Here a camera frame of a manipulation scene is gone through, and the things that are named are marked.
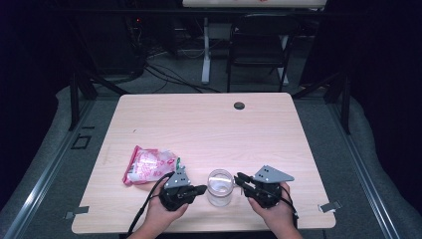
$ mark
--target black curtain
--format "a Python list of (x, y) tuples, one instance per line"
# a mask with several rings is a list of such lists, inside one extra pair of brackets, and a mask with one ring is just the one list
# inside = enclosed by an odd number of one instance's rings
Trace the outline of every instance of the black curtain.
[(348, 69), (351, 94), (371, 125), (377, 156), (402, 196), (422, 212), (422, 12), (417, 0), (331, 0), (327, 13), (364, 21), (322, 19), (301, 84)]
[(2, 2), (0, 16), (0, 206), (40, 147), (70, 70), (48, 17), (30, 1)]

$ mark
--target white desk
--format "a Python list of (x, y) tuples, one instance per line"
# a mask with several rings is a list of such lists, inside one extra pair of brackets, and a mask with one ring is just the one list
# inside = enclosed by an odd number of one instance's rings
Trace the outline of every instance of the white desk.
[[(236, 102), (245, 104), (235, 110)], [(223, 168), (255, 174), (264, 164), (295, 178), (289, 182), (299, 228), (330, 228), (332, 213), (307, 138), (288, 94), (127, 95), (120, 98), (93, 169), (72, 230), (125, 233), (153, 183), (125, 186), (121, 179), (136, 145), (169, 149), (181, 157), (192, 185), (207, 183)], [(239, 187), (226, 207), (196, 197), (167, 232), (268, 230)], [(139, 219), (135, 229), (144, 220)]]
[[(323, 8), (326, 0), (183, 0), (183, 7), (190, 8)], [(209, 84), (211, 58), (209, 51), (209, 24), (204, 19), (204, 65), (202, 84)], [(279, 77), (283, 68), (278, 69)]]

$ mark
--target chair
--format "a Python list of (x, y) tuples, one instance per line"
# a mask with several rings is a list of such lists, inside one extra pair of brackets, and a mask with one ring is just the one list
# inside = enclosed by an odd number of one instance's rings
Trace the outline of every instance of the chair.
[(227, 92), (230, 92), (232, 66), (271, 68), (271, 72), (276, 68), (284, 68), (279, 83), (279, 92), (281, 92), (292, 40), (299, 30), (300, 22), (293, 16), (248, 14), (238, 18), (232, 24), (230, 32), (226, 68)]

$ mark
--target pink snack bag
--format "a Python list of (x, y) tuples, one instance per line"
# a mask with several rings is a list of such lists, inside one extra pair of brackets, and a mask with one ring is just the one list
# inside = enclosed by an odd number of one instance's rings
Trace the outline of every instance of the pink snack bag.
[(127, 186), (156, 181), (165, 173), (176, 170), (177, 158), (169, 150), (136, 146), (122, 181)]

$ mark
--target hand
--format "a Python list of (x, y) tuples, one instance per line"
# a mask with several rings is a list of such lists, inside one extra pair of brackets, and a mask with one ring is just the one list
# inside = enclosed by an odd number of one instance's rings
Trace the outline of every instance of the hand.
[(168, 211), (161, 204), (161, 201), (158, 198), (158, 194), (166, 181), (167, 180), (163, 180), (155, 188), (154, 192), (152, 193), (153, 197), (149, 201), (143, 224), (129, 238), (155, 238), (163, 231), (165, 231), (165, 229), (167, 229), (174, 220), (181, 217), (187, 210), (187, 203), (182, 205), (176, 211)]
[[(281, 182), (280, 185), (290, 193), (290, 188), (285, 182)], [(285, 190), (282, 192), (282, 197), (290, 201), (288, 193), (286, 193)], [(262, 208), (252, 197), (249, 197), (248, 200), (252, 209), (264, 219), (265, 224), (267, 224), (268, 228), (276, 234), (278, 239), (302, 238), (293, 224), (293, 211), (288, 204), (280, 201), (276, 206), (267, 209)]]

